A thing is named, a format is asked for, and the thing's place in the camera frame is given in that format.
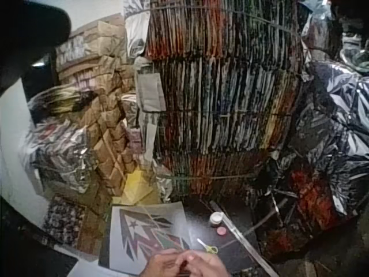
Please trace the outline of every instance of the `ruler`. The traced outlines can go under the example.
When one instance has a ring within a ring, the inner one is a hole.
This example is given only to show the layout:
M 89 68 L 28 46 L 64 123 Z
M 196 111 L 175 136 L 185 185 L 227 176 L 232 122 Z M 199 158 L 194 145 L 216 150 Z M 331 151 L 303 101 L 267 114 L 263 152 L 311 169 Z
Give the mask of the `ruler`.
M 243 234 L 236 228 L 232 221 L 227 215 L 219 208 L 219 206 L 211 201 L 210 205 L 212 208 L 223 214 L 223 222 L 229 228 L 229 230 L 235 235 L 236 239 L 246 248 L 251 257 L 265 270 L 266 273 L 271 277 L 279 277 L 278 273 L 260 256 L 260 254 L 255 250 L 255 248 L 249 243 L 249 241 L 243 236 Z

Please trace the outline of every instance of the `small jar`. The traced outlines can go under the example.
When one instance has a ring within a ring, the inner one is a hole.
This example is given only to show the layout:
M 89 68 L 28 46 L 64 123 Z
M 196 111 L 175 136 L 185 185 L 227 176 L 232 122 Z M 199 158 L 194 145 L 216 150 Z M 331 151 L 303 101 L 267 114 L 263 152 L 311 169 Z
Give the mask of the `small jar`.
M 223 213 L 222 212 L 214 212 L 210 216 L 210 225 L 212 227 L 218 227 L 223 220 Z

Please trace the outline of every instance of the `white wall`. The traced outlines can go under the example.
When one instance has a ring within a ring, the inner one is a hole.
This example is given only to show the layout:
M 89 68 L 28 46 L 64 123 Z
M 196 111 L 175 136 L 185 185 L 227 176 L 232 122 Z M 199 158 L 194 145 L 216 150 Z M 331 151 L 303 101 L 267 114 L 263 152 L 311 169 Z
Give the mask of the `white wall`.
M 123 0 L 37 0 L 34 2 L 65 10 L 72 30 L 102 17 L 120 13 Z M 0 98 L 1 195 L 29 221 L 41 226 L 48 202 L 38 196 L 18 158 L 20 136 L 28 128 L 31 115 L 21 80 Z
M 1 195 L 29 221 L 41 226 L 48 202 L 36 194 L 18 158 L 19 141 L 31 118 L 21 80 L 1 96 L 0 115 Z
M 65 10 L 75 30 L 91 21 L 120 13 L 123 0 L 33 0 L 33 2 L 55 6 Z

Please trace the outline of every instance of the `scissors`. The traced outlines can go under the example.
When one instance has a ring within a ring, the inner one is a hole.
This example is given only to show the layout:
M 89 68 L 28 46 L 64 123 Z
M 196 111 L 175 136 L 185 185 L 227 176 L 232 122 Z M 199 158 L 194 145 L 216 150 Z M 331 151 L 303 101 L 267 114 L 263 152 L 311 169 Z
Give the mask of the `scissors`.
M 216 254 L 216 253 L 218 253 L 218 247 L 216 247 L 216 246 L 209 246 L 209 245 L 206 245 L 201 239 L 197 239 L 197 241 L 199 242 L 199 244 L 201 244 L 204 248 L 205 248 L 205 250 L 206 250 L 206 252 L 208 252 L 208 253 L 211 253 L 211 254 Z

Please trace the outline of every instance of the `paper stencil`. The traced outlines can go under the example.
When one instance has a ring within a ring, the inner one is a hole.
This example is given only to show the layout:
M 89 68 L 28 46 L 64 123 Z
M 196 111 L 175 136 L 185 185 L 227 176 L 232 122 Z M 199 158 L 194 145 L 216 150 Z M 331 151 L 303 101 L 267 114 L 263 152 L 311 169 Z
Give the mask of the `paper stencil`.
M 164 249 L 189 249 L 181 202 L 112 208 L 110 268 L 138 275 L 151 255 Z

